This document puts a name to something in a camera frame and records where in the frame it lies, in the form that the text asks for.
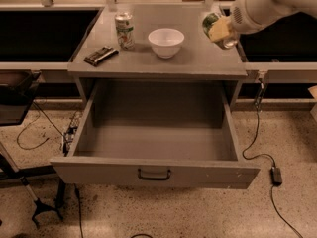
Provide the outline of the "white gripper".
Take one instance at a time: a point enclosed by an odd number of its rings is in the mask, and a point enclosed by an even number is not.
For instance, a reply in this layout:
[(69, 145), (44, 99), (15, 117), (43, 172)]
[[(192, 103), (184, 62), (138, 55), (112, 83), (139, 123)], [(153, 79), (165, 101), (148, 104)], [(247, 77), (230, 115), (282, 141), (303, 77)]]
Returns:
[[(251, 34), (266, 28), (274, 22), (272, 5), (272, 0), (235, 0), (230, 7), (233, 28), (240, 34)], [(229, 38), (231, 28), (228, 18), (219, 18), (208, 35), (213, 43)]]

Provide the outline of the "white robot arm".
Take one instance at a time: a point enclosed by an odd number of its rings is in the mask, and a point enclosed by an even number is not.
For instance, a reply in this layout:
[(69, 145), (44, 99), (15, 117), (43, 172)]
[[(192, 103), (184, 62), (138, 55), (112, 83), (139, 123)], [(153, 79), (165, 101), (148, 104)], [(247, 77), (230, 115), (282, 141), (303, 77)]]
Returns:
[(276, 21), (302, 12), (317, 17), (317, 0), (235, 0), (229, 16), (211, 13), (203, 29), (212, 43), (238, 39), (239, 34), (259, 32)]

